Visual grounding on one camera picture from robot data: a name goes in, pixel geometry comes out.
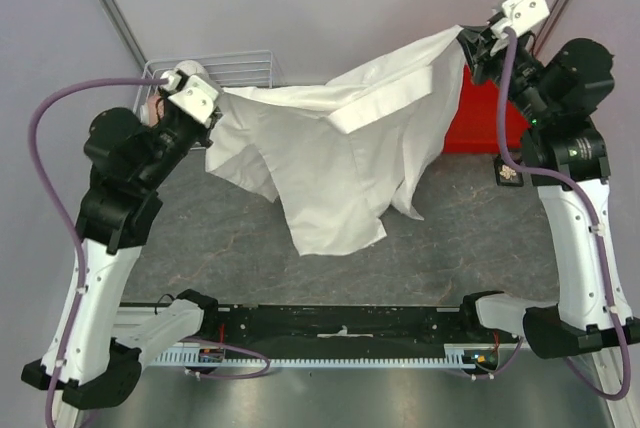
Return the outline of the white button shirt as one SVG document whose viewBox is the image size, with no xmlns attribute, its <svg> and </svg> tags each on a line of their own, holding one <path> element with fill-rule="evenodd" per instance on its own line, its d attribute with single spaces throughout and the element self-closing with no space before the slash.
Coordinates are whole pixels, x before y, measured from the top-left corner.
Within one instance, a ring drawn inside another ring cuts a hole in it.
<svg viewBox="0 0 640 428">
<path fill-rule="evenodd" d="M 384 238 L 442 152 L 465 66 L 454 26 L 323 85 L 229 88 L 205 169 L 282 204 L 296 250 L 342 256 Z"/>
</svg>

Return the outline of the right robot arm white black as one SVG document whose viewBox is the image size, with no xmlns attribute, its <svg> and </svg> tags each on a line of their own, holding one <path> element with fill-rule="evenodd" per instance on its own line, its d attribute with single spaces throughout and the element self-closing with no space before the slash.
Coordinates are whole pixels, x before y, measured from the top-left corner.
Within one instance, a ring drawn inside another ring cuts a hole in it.
<svg viewBox="0 0 640 428">
<path fill-rule="evenodd" d="M 493 82 L 530 127 L 521 137 L 521 170 L 536 187 L 552 233 L 560 294 L 532 302 L 501 291 L 468 295 L 458 316 L 467 340 L 493 329 L 522 336 L 542 359 L 568 358 L 639 341 L 639 320 L 620 284 L 609 225 L 610 164 L 591 115 L 615 85 L 613 55 L 602 44 L 575 38 L 542 64 L 516 44 L 515 58 L 490 52 L 488 27 L 457 36 L 472 81 Z"/>
</svg>

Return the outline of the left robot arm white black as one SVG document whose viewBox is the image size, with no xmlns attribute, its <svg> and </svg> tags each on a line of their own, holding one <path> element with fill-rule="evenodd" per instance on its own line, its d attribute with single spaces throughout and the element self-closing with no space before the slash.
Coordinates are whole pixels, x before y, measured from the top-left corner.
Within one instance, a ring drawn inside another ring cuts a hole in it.
<svg viewBox="0 0 640 428">
<path fill-rule="evenodd" d="M 59 327 L 47 353 L 24 366 L 25 383 L 47 389 L 59 361 L 56 387 L 65 403 L 80 410 L 116 407 L 165 350 L 191 336 L 216 336 L 217 302 L 193 290 L 126 334 L 113 333 L 126 281 L 162 207 L 157 190 L 211 128 L 211 121 L 197 121 L 171 102 L 153 127 L 127 108 L 93 120 L 84 145 L 90 184 L 75 223 L 88 273 L 72 277 L 65 301 L 63 313 L 77 313 L 73 328 Z"/>
</svg>

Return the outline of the flower brooch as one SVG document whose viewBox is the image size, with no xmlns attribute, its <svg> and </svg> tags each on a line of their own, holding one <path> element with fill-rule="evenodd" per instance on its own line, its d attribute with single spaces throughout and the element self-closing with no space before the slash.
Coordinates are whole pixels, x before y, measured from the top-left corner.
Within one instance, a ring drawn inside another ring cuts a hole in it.
<svg viewBox="0 0 640 428">
<path fill-rule="evenodd" d="M 506 181 L 511 181 L 518 177 L 518 172 L 507 165 L 502 165 L 499 174 Z"/>
</svg>

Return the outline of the black brooch box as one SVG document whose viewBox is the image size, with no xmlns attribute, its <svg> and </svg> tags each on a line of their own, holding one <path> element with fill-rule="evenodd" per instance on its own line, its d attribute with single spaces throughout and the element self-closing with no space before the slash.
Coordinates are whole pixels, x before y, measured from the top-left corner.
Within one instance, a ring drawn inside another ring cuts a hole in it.
<svg viewBox="0 0 640 428">
<path fill-rule="evenodd" d="M 501 187 L 520 188 L 524 186 L 523 174 L 508 166 L 500 155 L 493 159 L 495 181 Z"/>
</svg>

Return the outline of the red plastic bin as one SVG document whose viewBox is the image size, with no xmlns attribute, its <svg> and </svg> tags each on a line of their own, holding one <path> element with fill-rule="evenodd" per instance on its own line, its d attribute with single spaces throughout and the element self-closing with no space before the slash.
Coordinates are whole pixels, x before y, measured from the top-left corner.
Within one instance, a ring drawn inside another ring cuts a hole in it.
<svg viewBox="0 0 640 428">
<path fill-rule="evenodd" d="M 464 68 L 459 108 L 445 136 L 446 154 L 497 154 L 496 131 L 498 88 L 487 82 L 474 85 Z"/>
</svg>

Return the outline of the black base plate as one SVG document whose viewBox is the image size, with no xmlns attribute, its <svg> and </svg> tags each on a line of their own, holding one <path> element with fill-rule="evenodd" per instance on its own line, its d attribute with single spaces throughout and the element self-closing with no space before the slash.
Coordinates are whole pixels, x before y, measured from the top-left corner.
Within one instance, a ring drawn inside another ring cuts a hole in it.
<svg viewBox="0 0 640 428">
<path fill-rule="evenodd" d="M 457 308 L 221 305 L 196 337 L 272 357 L 434 356 L 447 345 L 508 346 L 508 332 L 473 327 Z"/>
</svg>

